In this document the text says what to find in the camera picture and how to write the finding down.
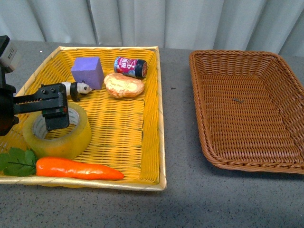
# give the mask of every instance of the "gray table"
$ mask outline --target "gray table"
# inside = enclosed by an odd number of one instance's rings
[[[73,46],[16,45],[24,55],[6,78],[17,90],[55,48]],[[0,185],[0,227],[304,227],[304,176],[221,170],[202,155],[190,52],[160,50],[165,191]],[[304,58],[285,60],[304,84]]]

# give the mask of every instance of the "bread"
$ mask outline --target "bread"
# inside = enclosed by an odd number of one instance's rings
[[[140,79],[124,76],[119,73],[108,74],[104,78],[104,84],[113,97],[136,97],[144,89],[144,83]]]

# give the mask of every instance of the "toy panda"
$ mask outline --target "toy panda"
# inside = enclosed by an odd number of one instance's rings
[[[66,86],[66,95],[71,96],[73,101],[80,101],[78,95],[86,95],[92,91],[92,88],[84,82],[62,82]]]

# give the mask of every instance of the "yellow wicker basket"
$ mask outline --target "yellow wicker basket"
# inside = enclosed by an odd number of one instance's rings
[[[118,181],[78,180],[51,177],[11,177],[0,174],[0,184],[92,187],[161,191],[167,187],[162,114],[162,84],[158,47],[58,47],[34,72],[16,96],[33,94],[41,84],[73,82],[71,67],[76,57],[99,57],[104,75],[114,71],[117,56],[144,59],[148,63],[145,91],[136,98],[111,97],[105,85],[77,102],[88,115],[92,140],[76,161],[107,165],[121,171]],[[26,149],[19,124],[0,137],[0,152],[11,147]]]

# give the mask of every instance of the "purple block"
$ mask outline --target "purple block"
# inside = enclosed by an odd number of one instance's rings
[[[84,81],[92,89],[101,89],[104,72],[99,57],[77,57],[71,69],[76,82]]]

